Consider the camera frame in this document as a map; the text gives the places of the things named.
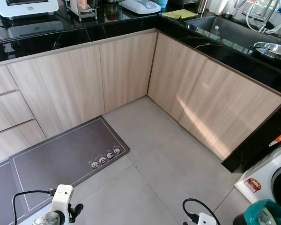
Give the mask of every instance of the yellow sponge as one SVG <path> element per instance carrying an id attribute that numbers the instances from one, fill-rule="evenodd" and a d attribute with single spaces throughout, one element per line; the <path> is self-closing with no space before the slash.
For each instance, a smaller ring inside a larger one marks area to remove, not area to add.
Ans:
<path id="1" fill-rule="evenodd" d="M 181 10 L 176 10 L 176 11 L 169 12 L 169 13 L 163 13 L 163 15 L 170 17 L 170 18 L 174 18 L 174 19 L 178 19 L 179 17 L 181 17 L 181 19 L 185 19 L 188 17 L 196 16 L 198 14 L 192 13 L 186 9 L 181 9 Z"/>

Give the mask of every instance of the washing machine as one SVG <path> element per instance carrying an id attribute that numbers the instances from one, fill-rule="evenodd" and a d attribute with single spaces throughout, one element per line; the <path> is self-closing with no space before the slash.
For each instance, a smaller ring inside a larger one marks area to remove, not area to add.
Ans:
<path id="1" fill-rule="evenodd" d="M 247 170 L 235 187 L 251 203 L 272 199 L 281 206 L 281 147 Z"/>

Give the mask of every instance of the metal bowl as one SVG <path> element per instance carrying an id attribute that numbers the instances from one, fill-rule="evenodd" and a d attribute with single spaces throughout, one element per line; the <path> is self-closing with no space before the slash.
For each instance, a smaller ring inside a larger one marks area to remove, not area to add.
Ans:
<path id="1" fill-rule="evenodd" d="M 265 57 L 269 60 L 281 60 L 281 54 L 274 53 L 272 50 L 269 50 L 266 45 L 269 45 L 269 43 L 256 42 L 254 46 L 261 46 L 266 48 L 255 48 L 253 49 L 253 51 L 259 53 L 262 57 Z"/>
<path id="2" fill-rule="evenodd" d="M 273 52 L 281 56 L 281 45 L 274 44 L 274 43 L 267 43 L 264 45 L 264 47 L 268 48 L 270 52 Z"/>

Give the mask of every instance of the kitchen sink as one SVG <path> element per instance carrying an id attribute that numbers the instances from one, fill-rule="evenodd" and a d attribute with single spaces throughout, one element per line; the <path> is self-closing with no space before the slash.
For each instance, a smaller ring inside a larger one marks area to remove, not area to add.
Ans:
<path id="1" fill-rule="evenodd" d="M 256 42 L 277 44 L 281 42 L 281 39 L 257 33 L 245 26 L 217 16 L 186 21 L 185 23 L 188 28 L 226 45 L 237 44 L 248 49 L 250 45 L 254 45 Z"/>

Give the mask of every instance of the sticker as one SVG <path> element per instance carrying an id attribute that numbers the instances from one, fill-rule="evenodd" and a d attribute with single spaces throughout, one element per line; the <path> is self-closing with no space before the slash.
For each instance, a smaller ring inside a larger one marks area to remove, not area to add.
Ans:
<path id="1" fill-rule="evenodd" d="M 113 154 L 111 152 L 107 153 L 107 158 L 108 159 L 112 159 L 113 158 Z"/>
<path id="2" fill-rule="evenodd" d="M 261 184 L 254 178 L 249 178 L 244 184 L 253 192 L 257 192 L 261 189 Z"/>
<path id="3" fill-rule="evenodd" d="M 114 150 L 114 153 L 115 153 L 115 154 L 120 154 L 120 153 L 121 153 L 121 150 L 120 150 L 120 149 L 115 149 L 115 150 Z"/>
<path id="4" fill-rule="evenodd" d="M 93 162 L 91 166 L 92 166 L 93 169 L 96 169 L 96 168 L 99 167 L 97 162 Z"/>
<path id="5" fill-rule="evenodd" d="M 99 163 L 101 163 L 101 164 L 106 163 L 106 158 L 105 158 L 105 157 L 101 157 L 101 158 L 99 159 Z"/>

